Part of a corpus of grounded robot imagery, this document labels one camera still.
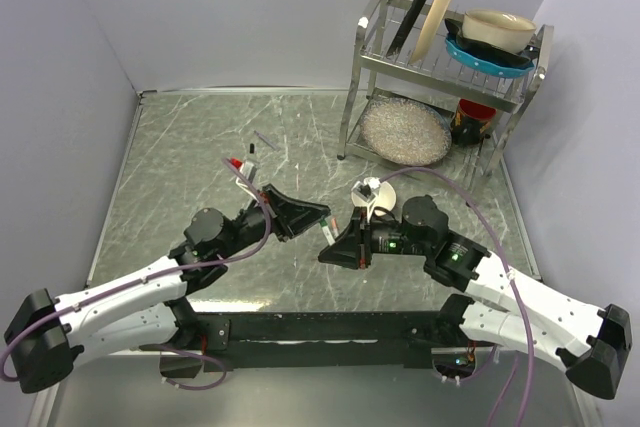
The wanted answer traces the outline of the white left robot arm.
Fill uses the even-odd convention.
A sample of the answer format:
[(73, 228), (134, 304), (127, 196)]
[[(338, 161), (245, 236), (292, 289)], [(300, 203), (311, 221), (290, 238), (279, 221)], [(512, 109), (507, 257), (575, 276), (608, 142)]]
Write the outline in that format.
[(57, 297), (46, 289), (33, 292), (4, 333), (1, 364), (14, 371), (3, 372), (2, 380), (35, 393), (118, 351), (206, 346), (189, 295), (219, 280), (230, 263), (257, 253), (270, 235), (286, 242), (330, 213), (327, 205), (290, 198), (268, 184), (233, 219), (212, 207), (199, 210), (182, 243), (133, 273)]

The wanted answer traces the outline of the white green marker pen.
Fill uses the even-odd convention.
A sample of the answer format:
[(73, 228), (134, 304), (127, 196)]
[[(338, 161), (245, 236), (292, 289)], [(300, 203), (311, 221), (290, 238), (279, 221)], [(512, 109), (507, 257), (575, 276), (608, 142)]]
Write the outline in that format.
[(334, 238), (329, 226), (326, 225), (326, 224), (322, 224), (321, 225), (321, 230), (323, 232), (324, 237), (326, 238), (327, 243), (329, 245), (333, 245), (335, 243), (335, 238)]

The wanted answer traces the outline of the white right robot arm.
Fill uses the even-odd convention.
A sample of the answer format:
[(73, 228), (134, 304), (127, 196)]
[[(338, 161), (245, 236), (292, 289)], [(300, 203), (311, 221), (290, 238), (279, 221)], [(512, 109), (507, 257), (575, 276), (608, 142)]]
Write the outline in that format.
[(439, 337), (532, 352), (581, 390), (615, 398), (632, 348), (629, 313), (573, 299), (506, 265), (497, 253), (450, 229), (428, 196), (407, 200), (398, 220), (354, 210), (350, 224), (318, 255), (321, 263), (365, 269), (376, 254), (421, 256), (425, 272), (456, 289), (442, 307)]

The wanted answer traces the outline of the purple pen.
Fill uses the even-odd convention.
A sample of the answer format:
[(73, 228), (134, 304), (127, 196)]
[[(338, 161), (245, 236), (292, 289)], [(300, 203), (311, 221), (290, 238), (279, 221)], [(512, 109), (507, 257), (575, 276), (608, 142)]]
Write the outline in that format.
[(279, 147), (272, 142), (271, 140), (269, 140), (264, 134), (262, 134), (261, 132), (254, 130), (254, 134), (262, 141), (264, 142), (266, 145), (268, 145), (271, 149), (277, 151), (279, 150)]

